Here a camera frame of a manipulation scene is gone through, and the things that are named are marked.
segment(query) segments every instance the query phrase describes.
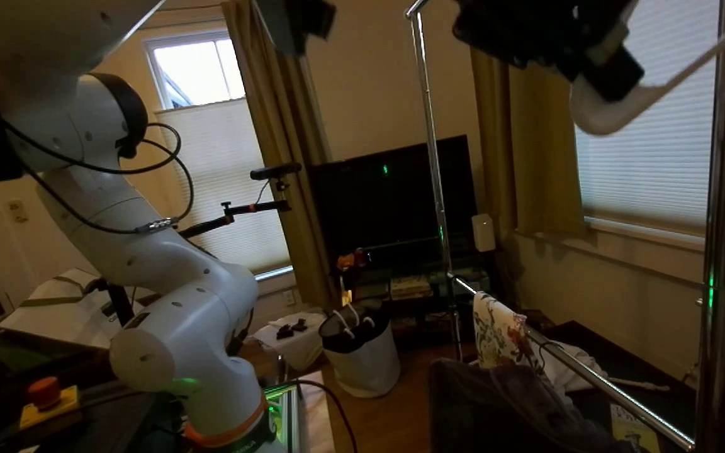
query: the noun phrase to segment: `window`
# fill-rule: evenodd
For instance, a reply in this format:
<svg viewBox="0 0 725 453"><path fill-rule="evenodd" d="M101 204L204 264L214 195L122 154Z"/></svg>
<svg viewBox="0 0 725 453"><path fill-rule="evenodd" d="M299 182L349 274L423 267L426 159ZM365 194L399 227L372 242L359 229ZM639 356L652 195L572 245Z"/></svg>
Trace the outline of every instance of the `window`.
<svg viewBox="0 0 725 453"><path fill-rule="evenodd" d="M180 132L180 161L193 177L193 223L222 215L223 201L271 201L271 190L248 177L265 164L227 33L164 35L149 40L145 53L165 104L155 116ZM197 242L217 259L256 274L290 264L273 210L237 215Z"/></svg>
<svg viewBox="0 0 725 453"><path fill-rule="evenodd" d="M245 98L233 45L223 29L155 38L149 60L164 107Z"/></svg>
<svg viewBox="0 0 725 453"><path fill-rule="evenodd" d="M641 0L626 48L664 83L717 40L717 0ZM591 215L703 234L713 135L709 62L625 130L576 132L583 206Z"/></svg>

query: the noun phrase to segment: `metal rod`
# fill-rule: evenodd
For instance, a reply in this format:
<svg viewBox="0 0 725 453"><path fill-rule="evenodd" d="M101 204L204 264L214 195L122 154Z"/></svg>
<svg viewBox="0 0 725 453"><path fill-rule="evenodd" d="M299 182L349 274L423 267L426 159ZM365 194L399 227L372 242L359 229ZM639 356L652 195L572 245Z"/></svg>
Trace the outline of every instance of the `metal rod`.
<svg viewBox="0 0 725 453"><path fill-rule="evenodd" d="M428 132L428 164L431 164L431 182L432 182L432 201L435 201L435 221L437 221L437 245L442 257L445 274L452 274L452 253L448 243L448 221L445 221L445 201L442 201L442 172L440 172L440 155L437 155L437 128L435 128L435 109L432 109L432 83L431 83L431 65L428 65L428 42L423 33L423 5L428 0L417 0L411 5L404 13L411 19L411 35L412 35L412 53L417 62L417 78L421 78L421 92L423 92L423 121L426 121L426 132ZM457 359L462 359L462 335L461 335L461 315L457 306L450 310L452 317L452 345Z"/></svg>
<svg viewBox="0 0 725 453"><path fill-rule="evenodd" d="M470 287L466 278L450 274L450 278L456 284L461 284L466 292L470 293L481 293L475 287ZM605 375L598 375L597 369L586 367L583 361L574 359L572 355L566 355L557 341L550 341L549 337L543 337L540 331L526 326L526 337L532 341L537 341L539 346L543 346L547 352L550 352L557 359L562 359L569 369L574 369L578 378L583 378L586 381L591 381L597 389L602 389L605 394L610 394L613 401L620 401L625 409L630 409L632 414L636 414L641 423L647 423L652 430L656 430L660 434L670 437L674 445L680 445L681 449L691 449L695 440L689 434L685 434L680 427L670 425L664 418L660 418L656 413L652 413L649 408L644 408L639 399L633 399L632 394L626 394L622 386L616 386L611 380L606 380Z"/></svg>
<svg viewBox="0 0 725 453"><path fill-rule="evenodd" d="M717 33L725 33L725 0ZM714 65L713 154L705 227L698 449L723 449L725 425L725 53Z"/></svg>

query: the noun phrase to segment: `television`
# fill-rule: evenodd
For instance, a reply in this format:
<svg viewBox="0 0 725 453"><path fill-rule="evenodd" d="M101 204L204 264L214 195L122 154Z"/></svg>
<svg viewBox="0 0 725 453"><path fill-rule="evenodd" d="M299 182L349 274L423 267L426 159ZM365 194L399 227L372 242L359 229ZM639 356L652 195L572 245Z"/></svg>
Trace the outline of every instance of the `television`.
<svg viewBox="0 0 725 453"><path fill-rule="evenodd" d="M440 138L437 161L448 243L470 253L475 198L466 135ZM442 257L428 143L311 166L310 181L329 259L353 249L383 267Z"/></svg>

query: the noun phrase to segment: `curtain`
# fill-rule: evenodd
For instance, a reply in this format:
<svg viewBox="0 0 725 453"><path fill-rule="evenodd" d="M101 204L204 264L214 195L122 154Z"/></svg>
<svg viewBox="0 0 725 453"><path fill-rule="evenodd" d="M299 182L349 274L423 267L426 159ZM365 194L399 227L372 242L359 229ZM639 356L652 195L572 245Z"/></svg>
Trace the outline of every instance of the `curtain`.
<svg viewBox="0 0 725 453"><path fill-rule="evenodd" d="M574 123L566 81L543 68L513 70L474 50L486 204L496 234L582 235Z"/></svg>
<svg viewBox="0 0 725 453"><path fill-rule="evenodd" d="M321 164L325 143L301 62L271 48L248 0L228 0L222 6L233 40L265 166L296 161L306 169ZM282 227L299 293L306 303L336 303L339 298L331 284L306 170L296 172L285 198L292 208L282 210Z"/></svg>

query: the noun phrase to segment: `metal frame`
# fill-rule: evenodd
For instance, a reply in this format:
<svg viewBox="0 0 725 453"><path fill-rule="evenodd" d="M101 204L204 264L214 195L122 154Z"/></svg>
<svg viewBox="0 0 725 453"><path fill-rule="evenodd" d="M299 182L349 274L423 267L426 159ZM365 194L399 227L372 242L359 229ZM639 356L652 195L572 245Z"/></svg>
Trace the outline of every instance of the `metal frame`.
<svg viewBox="0 0 725 453"><path fill-rule="evenodd" d="M440 186L440 161L435 145L435 117L432 117L432 91L428 76L428 55L423 38L421 9L428 0L416 0L407 6L407 19L412 29L412 45L423 83L423 104L428 125L428 155L432 170L435 215L440 229L440 245L448 268L448 281L461 284L470 293L479 293L469 281L452 274L452 262L448 252L445 230L445 204ZM719 0L717 35L725 33L725 0ZM698 440L680 433L664 418L630 396L625 389L611 384L606 378L569 356L562 346L549 341L543 335L528 328L528 340L549 350L566 367L582 375L586 381L606 391L613 401L633 413L649 427L678 442L681 449L714 453L723 449L723 419L725 419L725 53L714 65L714 107L713 107L713 151L709 151L709 189L708 189L708 229L705 229L705 297L703 297L703 325L700 325L700 391L698 391ZM456 345L461 352L461 320L456 317Z"/></svg>

